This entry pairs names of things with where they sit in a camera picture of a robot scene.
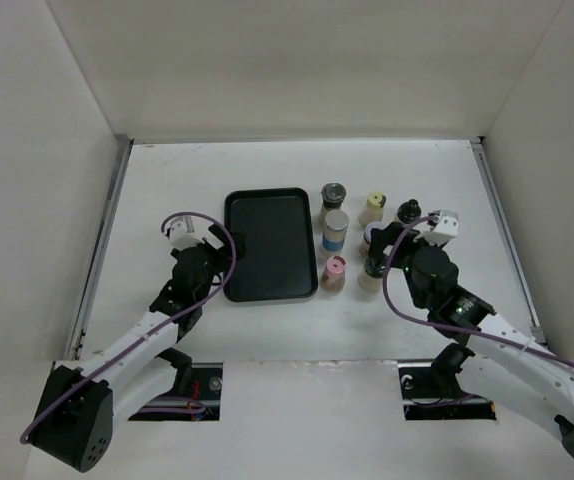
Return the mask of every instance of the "pink cap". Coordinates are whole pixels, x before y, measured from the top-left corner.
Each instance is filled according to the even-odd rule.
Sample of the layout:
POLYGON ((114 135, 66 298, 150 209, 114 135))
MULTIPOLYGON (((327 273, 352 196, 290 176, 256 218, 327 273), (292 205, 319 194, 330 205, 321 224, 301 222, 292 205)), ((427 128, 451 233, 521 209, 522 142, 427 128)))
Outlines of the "pink cap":
POLYGON ((330 278, 341 277, 345 274, 345 259, 339 255, 331 257, 325 264, 325 273, 330 278))

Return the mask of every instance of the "black rectangular tray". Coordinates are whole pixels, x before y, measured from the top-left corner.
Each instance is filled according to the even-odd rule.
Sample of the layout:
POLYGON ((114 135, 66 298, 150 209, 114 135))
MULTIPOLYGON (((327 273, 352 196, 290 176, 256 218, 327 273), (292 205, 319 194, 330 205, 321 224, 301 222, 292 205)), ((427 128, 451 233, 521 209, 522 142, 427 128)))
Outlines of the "black rectangular tray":
POLYGON ((318 289, 309 196, 301 188, 242 190, 225 200, 225 227, 244 235, 225 295, 232 302, 306 298, 318 289))

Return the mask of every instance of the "white jar with blue label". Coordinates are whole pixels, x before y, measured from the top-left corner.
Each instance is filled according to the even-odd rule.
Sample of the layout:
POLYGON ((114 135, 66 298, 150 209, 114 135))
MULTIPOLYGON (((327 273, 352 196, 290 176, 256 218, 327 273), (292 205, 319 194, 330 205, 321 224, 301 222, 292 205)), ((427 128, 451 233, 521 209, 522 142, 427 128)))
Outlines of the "white jar with blue label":
POLYGON ((332 210, 325 216, 323 228, 323 252, 329 257, 339 255, 345 245, 349 217, 342 210, 332 210))

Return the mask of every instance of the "blue label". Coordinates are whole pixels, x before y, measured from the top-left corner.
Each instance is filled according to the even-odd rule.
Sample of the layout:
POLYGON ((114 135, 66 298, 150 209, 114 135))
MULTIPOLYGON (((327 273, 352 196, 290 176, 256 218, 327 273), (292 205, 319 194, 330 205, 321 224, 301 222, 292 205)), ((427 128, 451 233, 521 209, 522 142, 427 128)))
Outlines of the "blue label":
POLYGON ((339 252, 343 249, 345 244, 345 239, 343 238, 340 242, 330 242, 327 237, 323 235, 323 248, 328 252, 339 252))

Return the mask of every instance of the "white floor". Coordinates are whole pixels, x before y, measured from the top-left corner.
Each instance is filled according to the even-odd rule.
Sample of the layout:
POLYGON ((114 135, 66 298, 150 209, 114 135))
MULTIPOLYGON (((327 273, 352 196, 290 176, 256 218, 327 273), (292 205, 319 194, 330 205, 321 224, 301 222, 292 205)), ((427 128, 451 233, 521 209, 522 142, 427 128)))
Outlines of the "white floor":
MULTIPOLYGON (((343 360, 433 357, 446 344, 431 329, 409 325, 387 309, 382 294, 366 295, 356 278, 362 265, 358 214, 371 190, 387 195, 386 220, 417 198, 425 212, 460 214, 460 234, 448 247, 471 289, 524 332, 530 316, 493 217, 469 142, 353 140, 270 143, 139 145, 134 147, 91 312, 83 357, 106 348, 131 328, 170 278, 173 259, 160 235, 163 218, 196 210, 223 218, 232 191, 297 186, 310 198, 315 240, 320 190, 343 183, 350 231, 343 255, 343 292, 324 291, 288 304, 233 304, 224 296, 179 345, 195 361, 343 360)), ((319 266, 323 259, 318 253, 319 266)), ((395 302, 414 308, 400 272, 395 302)))
POLYGON ((393 362, 229 362, 219 422, 134 422, 81 477, 33 449, 24 480, 574 479, 544 431, 489 420, 407 422, 393 362))

